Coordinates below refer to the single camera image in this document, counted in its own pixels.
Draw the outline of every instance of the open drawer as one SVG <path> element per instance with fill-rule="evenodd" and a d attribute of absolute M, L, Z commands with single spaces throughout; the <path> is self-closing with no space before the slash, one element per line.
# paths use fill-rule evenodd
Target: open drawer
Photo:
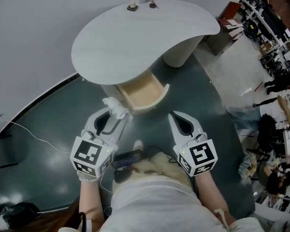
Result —
<path fill-rule="evenodd" d="M 161 85 L 152 72 L 147 71 L 136 79 L 117 85 L 134 114 L 154 109 L 165 97 L 169 84 Z"/>

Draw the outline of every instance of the curved tabletop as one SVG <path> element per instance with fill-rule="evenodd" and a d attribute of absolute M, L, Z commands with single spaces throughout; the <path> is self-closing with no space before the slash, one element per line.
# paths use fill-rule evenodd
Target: curved tabletop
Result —
<path fill-rule="evenodd" d="M 196 4 L 179 0 L 155 3 L 159 9 L 151 9 L 147 2 L 136 12 L 122 4 L 89 22 L 72 46 L 76 71 L 93 83 L 124 83 L 178 43 L 219 33 L 215 18 Z"/>

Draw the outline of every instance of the white shoe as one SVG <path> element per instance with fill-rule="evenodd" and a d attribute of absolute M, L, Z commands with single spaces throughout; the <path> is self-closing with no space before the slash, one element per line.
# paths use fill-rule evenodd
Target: white shoe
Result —
<path fill-rule="evenodd" d="M 134 142 L 133 150 L 137 150 L 137 149 L 140 149 L 140 150 L 144 149 L 143 142 L 141 140 L 136 140 Z"/>

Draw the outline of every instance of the white wall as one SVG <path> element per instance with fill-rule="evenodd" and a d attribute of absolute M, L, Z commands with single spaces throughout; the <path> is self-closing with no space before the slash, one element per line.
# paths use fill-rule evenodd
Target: white wall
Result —
<path fill-rule="evenodd" d="M 130 0 L 0 0 L 0 113 L 12 119 L 72 75 L 71 46 L 94 17 Z M 229 1 L 185 0 L 218 16 Z M 0 120 L 0 131 L 7 123 Z"/>

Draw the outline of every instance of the floor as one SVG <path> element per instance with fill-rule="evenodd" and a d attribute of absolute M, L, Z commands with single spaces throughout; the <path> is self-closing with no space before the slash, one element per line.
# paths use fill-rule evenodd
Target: floor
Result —
<path fill-rule="evenodd" d="M 198 45 L 194 55 L 204 68 L 226 107 L 252 107 L 253 103 L 274 98 L 276 93 L 266 94 L 263 84 L 272 77 L 262 67 L 259 51 L 245 35 L 219 57 L 215 57 L 206 43 Z M 242 149 L 254 149 L 258 135 L 255 131 L 237 131 Z M 255 198 L 264 191 L 258 182 L 253 183 Z"/>
<path fill-rule="evenodd" d="M 176 110 L 194 116 L 214 141 L 218 162 L 211 172 L 231 213 L 243 218 L 253 212 L 252 188 L 240 183 L 237 172 L 244 156 L 241 144 L 219 94 L 199 62 L 191 55 L 182 68 L 174 69 L 159 59 L 152 72 L 163 84 L 170 84 L 169 92 L 156 110 L 135 116 L 127 125 L 118 144 L 119 152 L 129 151 L 137 139 L 143 140 L 145 148 L 158 145 L 171 152 L 174 143 L 167 114 Z M 61 150 L 70 151 L 87 118 L 103 108 L 104 97 L 101 87 L 79 78 L 33 107 L 18 123 Z M 69 155 L 35 140 L 16 125 L 8 133 L 12 138 L 0 140 L 0 164 L 19 164 L 0 169 L 0 205 L 32 202 L 45 210 L 73 202 L 80 183 Z M 112 179 L 113 169 L 108 168 L 103 186 L 109 189 Z"/>

